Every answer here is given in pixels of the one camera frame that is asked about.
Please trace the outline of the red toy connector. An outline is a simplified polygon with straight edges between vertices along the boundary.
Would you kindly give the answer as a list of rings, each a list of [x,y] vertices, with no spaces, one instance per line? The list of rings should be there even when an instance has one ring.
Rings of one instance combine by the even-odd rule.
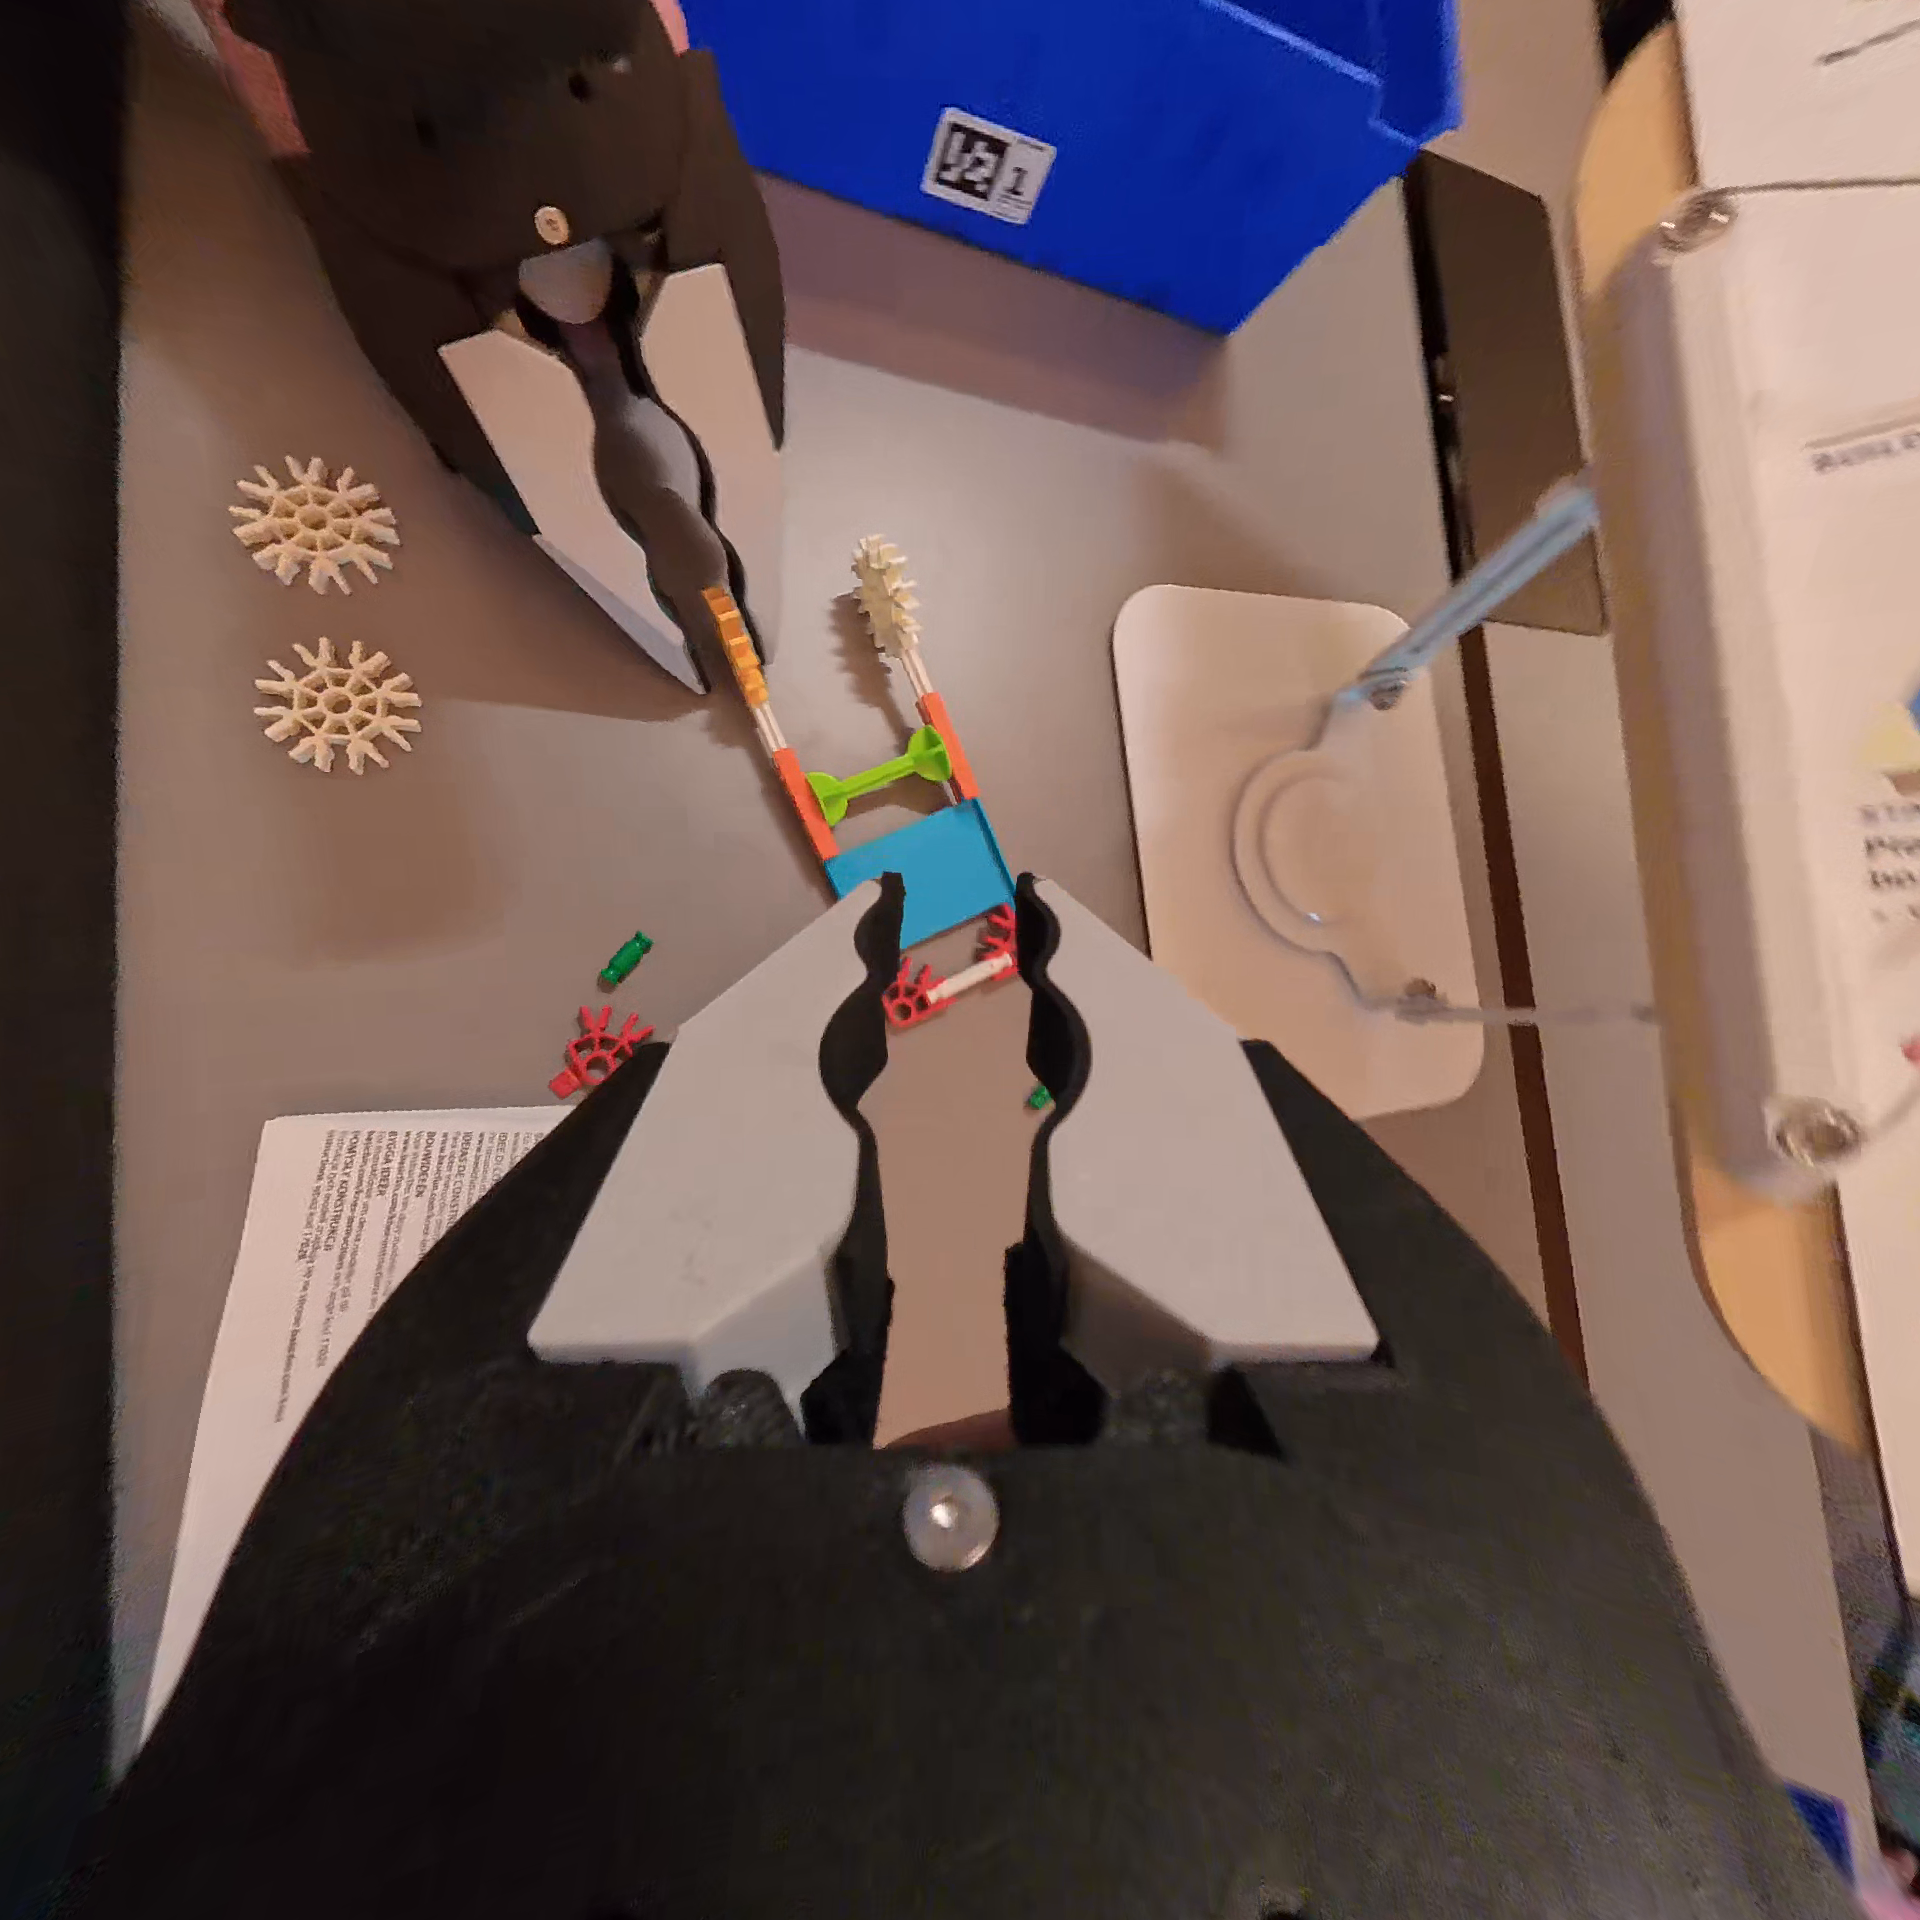
[[[654,1036],[655,1028],[637,1014],[580,1006],[578,1030],[567,1040],[562,1066],[549,1080],[550,1096],[572,1100],[603,1086]]]

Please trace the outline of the blue storage bin with tag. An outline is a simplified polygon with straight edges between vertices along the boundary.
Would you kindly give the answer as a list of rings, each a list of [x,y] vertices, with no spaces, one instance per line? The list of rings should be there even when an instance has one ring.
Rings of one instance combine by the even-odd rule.
[[[1460,117],[1454,1],[686,1],[756,168],[1229,333]]]

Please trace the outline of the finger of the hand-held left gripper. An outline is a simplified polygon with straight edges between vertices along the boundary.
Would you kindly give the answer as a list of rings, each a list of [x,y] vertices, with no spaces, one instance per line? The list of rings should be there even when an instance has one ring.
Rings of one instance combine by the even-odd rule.
[[[706,586],[728,586],[764,654],[782,609],[783,477],[724,268],[618,270],[618,524],[640,550],[621,586],[658,665],[711,665]]]
[[[535,544],[655,666],[703,672],[703,590],[724,583],[711,471],[686,425],[636,392],[618,346],[588,369],[491,327],[439,350]]]

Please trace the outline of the printed instruction sheet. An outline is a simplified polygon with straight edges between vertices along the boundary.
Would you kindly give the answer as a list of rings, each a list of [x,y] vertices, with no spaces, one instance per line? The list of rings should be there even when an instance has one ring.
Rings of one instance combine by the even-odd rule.
[[[1715,186],[1783,186],[1837,210],[1884,185],[1916,205],[1916,1],[1675,4],[1696,170]],[[1917,1144],[1891,1124],[1864,1169],[1840,1174],[1862,1392],[1887,1524],[1917,1582]]]

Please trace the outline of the colourful construction toy frame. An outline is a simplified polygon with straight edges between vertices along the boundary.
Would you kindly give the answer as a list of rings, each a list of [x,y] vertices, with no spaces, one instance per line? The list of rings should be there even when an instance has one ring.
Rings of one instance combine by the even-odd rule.
[[[983,807],[972,760],[944,695],[934,687],[922,654],[918,597],[906,576],[906,553],[885,538],[864,537],[853,556],[854,602],[879,661],[909,690],[918,726],[898,757],[858,774],[806,772],[768,706],[748,706],[756,741],[774,767],[811,853],[838,897],[867,879],[898,877],[903,949],[895,981],[882,996],[893,1028],[938,1017],[950,1001],[1008,978],[1018,968],[1015,877],[1002,854]],[[941,788],[947,804],[915,823],[890,829],[858,847],[842,847],[836,826],[858,800],[908,778]],[[960,926],[978,926],[976,958],[950,976],[915,965],[908,950]]]

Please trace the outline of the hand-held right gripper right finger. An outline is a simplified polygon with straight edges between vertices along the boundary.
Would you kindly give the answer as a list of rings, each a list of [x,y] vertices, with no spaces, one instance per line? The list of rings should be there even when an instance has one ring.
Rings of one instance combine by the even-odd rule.
[[[1242,1036],[1055,879],[1021,874],[1026,1062],[1052,1095],[1004,1261],[1023,1448],[1270,1448],[1251,1374],[1381,1334]]]

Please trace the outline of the white paper leaflet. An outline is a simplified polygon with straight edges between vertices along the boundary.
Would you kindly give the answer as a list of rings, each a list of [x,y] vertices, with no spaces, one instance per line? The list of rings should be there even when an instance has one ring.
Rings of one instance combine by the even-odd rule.
[[[567,1114],[552,1103],[364,1110],[262,1126],[199,1407],[144,1737],[323,1384],[423,1254]]]

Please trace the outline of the white snowflake connector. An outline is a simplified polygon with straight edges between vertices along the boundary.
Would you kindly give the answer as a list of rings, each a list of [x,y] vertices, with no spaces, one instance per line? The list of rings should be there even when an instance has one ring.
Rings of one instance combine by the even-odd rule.
[[[276,584],[349,594],[392,569],[400,528],[380,487],[352,465],[286,455],[232,482],[230,534]]]
[[[383,769],[392,752],[414,750],[423,729],[414,678],[358,640],[342,649],[324,634],[300,641],[294,662],[267,661],[254,687],[262,736],[319,774]]]

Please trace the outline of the white wooden book stand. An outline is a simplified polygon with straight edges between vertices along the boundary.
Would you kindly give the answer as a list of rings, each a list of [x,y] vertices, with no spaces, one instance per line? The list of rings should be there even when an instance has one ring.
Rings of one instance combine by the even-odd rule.
[[[1916,1118],[1916,205],[1696,170],[1608,273],[1592,346],[1615,658],[1654,986],[1708,1273],[1820,1209]],[[1263,1033],[1304,989],[1335,1062],[1486,1023],[1428,958],[1423,744],[1376,716],[1414,634],[1378,607],[1155,586],[1120,612],[1156,950]]]

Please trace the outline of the orange half circle connector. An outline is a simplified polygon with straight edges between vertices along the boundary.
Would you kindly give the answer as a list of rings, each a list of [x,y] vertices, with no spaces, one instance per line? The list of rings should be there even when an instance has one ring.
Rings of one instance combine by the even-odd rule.
[[[760,654],[748,616],[741,612],[733,594],[720,584],[703,586],[703,602],[741,698],[754,710],[768,706],[771,693],[760,666]]]

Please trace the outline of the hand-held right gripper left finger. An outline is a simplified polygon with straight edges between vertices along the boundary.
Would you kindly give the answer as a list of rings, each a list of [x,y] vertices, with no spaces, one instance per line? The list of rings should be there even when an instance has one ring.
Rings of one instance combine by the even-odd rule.
[[[869,1446],[893,1316],[878,1144],[906,885],[864,879],[688,1018],[592,1198],[531,1344],[768,1375],[806,1440]]]

